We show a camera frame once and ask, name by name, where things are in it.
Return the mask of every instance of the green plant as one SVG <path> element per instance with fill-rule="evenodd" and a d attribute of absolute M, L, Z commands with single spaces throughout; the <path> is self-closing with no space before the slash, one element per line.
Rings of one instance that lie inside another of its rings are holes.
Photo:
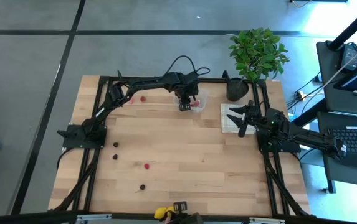
<path fill-rule="evenodd" d="M 289 62 L 289 58 L 283 53 L 288 52 L 280 40 L 279 36 L 272 35 L 269 29 L 253 29 L 250 31 L 241 31 L 239 36 L 232 36 L 231 40 L 235 42 L 229 48 L 230 54 L 236 60 L 236 69 L 242 79 L 257 81 L 261 74 L 267 78 L 269 72 L 274 72 L 275 78 L 280 72 L 283 73 L 282 66 Z"/>

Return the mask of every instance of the black desk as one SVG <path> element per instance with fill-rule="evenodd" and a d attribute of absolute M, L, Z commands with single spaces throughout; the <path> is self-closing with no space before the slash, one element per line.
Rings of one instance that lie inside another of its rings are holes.
<path fill-rule="evenodd" d="M 333 52 L 326 47 L 325 42 L 317 43 L 318 61 L 320 63 L 321 76 L 325 84 L 339 69 L 340 52 Z M 346 74 L 339 73 L 335 80 L 343 78 Z M 325 98 L 315 104 L 312 108 L 304 112 L 293 122 L 302 127 L 317 117 L 317 112 L 344 112 L 357 114 L 357 96 L 350 91 L 337 90 L 333 88 L 333 83 L 324 89 Z"/>
<path fill-rule="evenodd" d="M 321 133 L 326 132 L 327 128 L 338 126 L 357 126 L 357 117 L 333 113 L 317 113 L 318 127 Z M 347 167 L 335 162 L 332 158 L 324 155 L 325 174 L 328 179 L 328 186 L 334 188 L 332 180 L 357 184 L 357 168 Z"/>

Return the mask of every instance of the gray floor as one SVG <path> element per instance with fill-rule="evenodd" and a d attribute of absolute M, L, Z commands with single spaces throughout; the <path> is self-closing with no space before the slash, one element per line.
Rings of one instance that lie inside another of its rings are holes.
<path fill-rule="evenodd" d="M 0 29 L 69 30 L 78 4 L 73 0 L 0 0 Z M 333 10 L 338 15 L 332 16 Z M 315 43 L 331 39 L 356 16 L 357 0 L 348 4 L 311 2 L 301 9 L 288 0 L 93 0 L 85 5 L 79 30 L 240 30 L 262 26 L 326 36 L 282 37 L 291 62 L 278 78 L 289 100 L 304 80 L 319 71 Z M 0 36 L 0 141 L 5 144 L 0 151 L 0 215 L 9 212 L 66 40 L 66 36 Z M 352 40 L 357 42 L 357 34 Z M 210 77 L 220 77 L 224 69 L 235 75 L 229 44 L 229 36 L 220 35 L 76 36 L 22 211 L 47 209 L 62 144 L 56 131 L 69 122 L 82 75 L 116 75 L 117 69 L 129 76 L 161 75 L 181 54 L 190 56 L 197 67 L 209 67 Z M 188 68 L 185 60 L 175 66 L 180 72 Z M 315 86 L 310 84 L 304 91 Z M 327 195 L 319 191 L 326 187 L 323 168 L 304 165 L 303 174 L 314 215 L 357 221 L 357 185 L 337 183 L 338 193 Z"/>

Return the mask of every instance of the yellow object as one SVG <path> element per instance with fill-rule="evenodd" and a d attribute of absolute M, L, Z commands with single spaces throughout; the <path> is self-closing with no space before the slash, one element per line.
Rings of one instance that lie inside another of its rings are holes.
<path fill-rule="evenodd" d="M 169 213 L 168 211 L 174 212 L 173 206 L 168 207 L 168 208 L 162 207 L 162 208 L 156 209 L 155 215 L 153 217 L 157 220 L 165 219 L 167 217 L 171 218 L 171 213 Z"/>

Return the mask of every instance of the wooden tabletop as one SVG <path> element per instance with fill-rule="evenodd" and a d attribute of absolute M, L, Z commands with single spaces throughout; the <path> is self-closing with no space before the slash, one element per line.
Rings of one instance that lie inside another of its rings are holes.
<path fill-rule="evenodd" d="M 72 116 L 74 124 L 91 116 L 98 79 L 83 76 Z M 173 104 L 174 93 L 164 89 L 138 92 L 133 104 L 110 113 L 92 212 L 154 213 L 158 207 L 187 201 L 188 213 L 271 215 L 264 162 L 255 135 L 238 138 L 237 134 L 221 132 L 221 103 L 231 103 L 226 99 L 225 83 L 200 83 L 199 88 L 209 91 L 202 113 L 180 112 Z M 267 81 L 267 91 L 271 107 L 287 115 L 281 83 Z M 245 105 L 253 99 L 250 87 L 236 103 Z M 118 148 L 113 147 L 114 142 L 119 143 Z M 83 149 L 73 149 L 62 158 L 49 208 L 58 206 L 75 185 L 82 155 Z M 300 164 L 289 153 L 280 153 L 280 158 L 285 185 L 310 212 Z M 145 190 L 140 190 L 141 184 L 146 185 Z M 83 208 L 86 188 L 79 208 Z M 275 194 L 282 212 L 276 186 Z"/>

